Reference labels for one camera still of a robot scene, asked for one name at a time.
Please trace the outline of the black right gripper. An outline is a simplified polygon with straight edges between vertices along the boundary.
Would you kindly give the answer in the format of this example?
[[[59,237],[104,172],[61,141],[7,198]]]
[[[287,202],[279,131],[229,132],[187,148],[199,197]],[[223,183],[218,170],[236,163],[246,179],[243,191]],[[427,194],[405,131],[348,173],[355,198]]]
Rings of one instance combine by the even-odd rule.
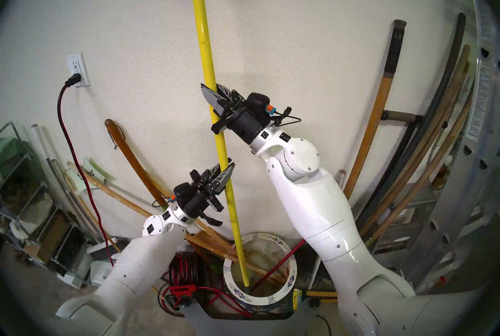
[[[270,98],[267,96],[249,96],[245,100],[236,90],[221,84],[217,84],[215,90],[201,84],[201,90],[219,117],[219,121],[211,127],[216,135],[229,129],[250,144],[270,124],[270,115],[266,112]]]

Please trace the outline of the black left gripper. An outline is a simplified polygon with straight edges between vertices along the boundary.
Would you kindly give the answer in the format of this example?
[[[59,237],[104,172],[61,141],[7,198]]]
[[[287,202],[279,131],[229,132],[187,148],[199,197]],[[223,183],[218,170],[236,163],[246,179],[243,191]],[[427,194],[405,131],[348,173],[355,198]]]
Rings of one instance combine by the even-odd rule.
[[[236,163],[230,163],[225,170],[221,171],[220,164],[216,164],[202,174],[197,170],[192,170],[189,173],[191,183],[180,185],[180,209],[191,218],[200,217],[206,222],[219,222],[207,216],[204,211],[209,206],[217,212],[223,210],[216,195],[226,188],[235,166]]]

